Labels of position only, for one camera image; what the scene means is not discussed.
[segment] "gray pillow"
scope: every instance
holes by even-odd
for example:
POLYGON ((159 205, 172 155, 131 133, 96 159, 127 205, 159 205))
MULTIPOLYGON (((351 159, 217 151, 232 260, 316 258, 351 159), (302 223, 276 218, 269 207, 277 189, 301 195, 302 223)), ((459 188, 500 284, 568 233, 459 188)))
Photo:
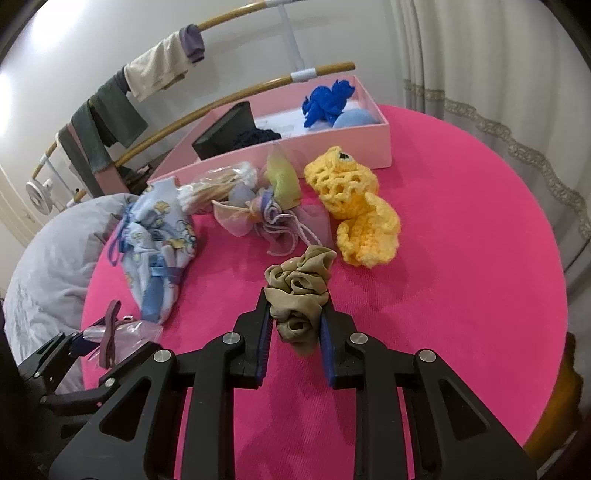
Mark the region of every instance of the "gray pillow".
MULTIPOLYGON (((125 207, 136 200, 120 193, 76 205, 46 224, 27 247, 4 301, 5 331, 17 365, 58 333, 80 329, 96 262, 125 207)), ((76 367, 58 392, 82 388, 76 367)))

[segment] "metal screw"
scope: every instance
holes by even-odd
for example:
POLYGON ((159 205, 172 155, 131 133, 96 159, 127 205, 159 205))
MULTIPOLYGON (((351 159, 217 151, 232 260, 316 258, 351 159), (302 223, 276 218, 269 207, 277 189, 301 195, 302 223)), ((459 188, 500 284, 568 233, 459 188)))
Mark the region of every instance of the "metal screw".
POLYGON ((223 336, 222 340, 228 345, 234 345, 234 343, 238 343, 240 341, 240 333, 228 332, 223 336))
POLYGON ((349 339, 352 343, 355 343, 357 345, 363 345, 364 343, 367 343, 368 336, 361 332, 355 332, 351 334, 351 337, 349 339))
POLYGON ((421 350, 418 353, 418 357, 423 362, 426 362, 428 364, 432 364, 437 359, 437 355, 435 355, 435 352, 433 350, 421 350))
POLYGON ((154 354, 154 360, 157 361, 159 364, 163 364, 164 362, 168 362, 172 357, 170 350, 158 350, 154 354))

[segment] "khaki scrunchie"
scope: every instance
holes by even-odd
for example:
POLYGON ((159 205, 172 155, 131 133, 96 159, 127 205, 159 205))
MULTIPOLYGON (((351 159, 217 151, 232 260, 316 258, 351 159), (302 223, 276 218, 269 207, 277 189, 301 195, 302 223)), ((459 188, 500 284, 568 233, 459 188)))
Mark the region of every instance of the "khaki scrunchie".
POLYGON ((265 271, 265 297, 277 332, 300 356, 314 353, 322 307, 329 301, 326 284, 336 258, 330 248, 310 245, 304 255, 272 265, 265 271))

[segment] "white wall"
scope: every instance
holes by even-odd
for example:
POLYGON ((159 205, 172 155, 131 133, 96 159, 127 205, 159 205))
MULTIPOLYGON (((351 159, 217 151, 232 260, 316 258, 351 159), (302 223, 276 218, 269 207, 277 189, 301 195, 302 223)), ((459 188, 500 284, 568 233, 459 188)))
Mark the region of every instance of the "white wall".
POLYGON ((0 297, 6 294, 12 272, 25 251, 24 247, 0 222, 0 297))
MULTIPOLYGON (((56 131, 121 66, 188 23, 245 3, 48 0, 0 66, 0 164, 21 197, 29 202, 24 184, 56 131)), ((352 60, 378 102, 402 104, 389 0, 307 0, 287 10, 306 66, 352 60)), ((184 81, 138 106, 152 131, 221 96, 291 71, 277 9, 212 28, 204 39, 205 61, 184 81)), ((182 134, 153 146, 148 155, 171 148, 182 134)), ((44 168, 39 179, 47 176, 44 168)), ((74 183, 73 176, 68 180, 74 183)))

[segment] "light blue ball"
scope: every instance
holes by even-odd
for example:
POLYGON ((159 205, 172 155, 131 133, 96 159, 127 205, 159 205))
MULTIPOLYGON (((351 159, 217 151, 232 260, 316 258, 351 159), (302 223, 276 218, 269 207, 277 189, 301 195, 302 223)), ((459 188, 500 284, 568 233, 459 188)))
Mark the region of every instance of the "light blue ball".
POLYGON ((364 108, 354 108, 340 114, 333 128, 361 127, 363 125, 375 125, 378 123, 379 121, 364 108))

